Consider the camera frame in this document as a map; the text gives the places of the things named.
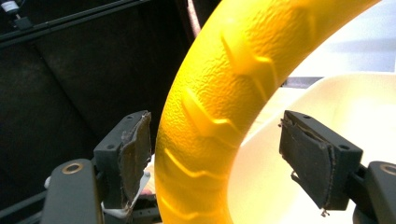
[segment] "black fabric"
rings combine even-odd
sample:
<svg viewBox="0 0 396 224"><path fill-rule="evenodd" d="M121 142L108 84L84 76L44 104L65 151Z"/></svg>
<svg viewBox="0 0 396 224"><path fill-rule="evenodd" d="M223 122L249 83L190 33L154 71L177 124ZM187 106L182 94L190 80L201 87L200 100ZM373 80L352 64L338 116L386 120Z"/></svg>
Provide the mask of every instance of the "black fabric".
<svg viewBox="0 0 396 224"><path fill-rule="evenodd" d="M198 22L203 27L220 0L193 0Z"/></svg>
<svg viewBox="0 0 396 224"><path fill-rule="evenodd" d="M82 2L27 0L23 13L37 23L107 1ZM43 190L59 164L90 159L125 115L151 112L154 145L185 34L175 2L153 0L0 49L0 209Z"/></svg>
<svg viewBox="0 0 396 224"><path fill-rule="evenodd" d="M90 157L92 134L29 45L0 53L0 207L44 190L57 165Z"/></svg>

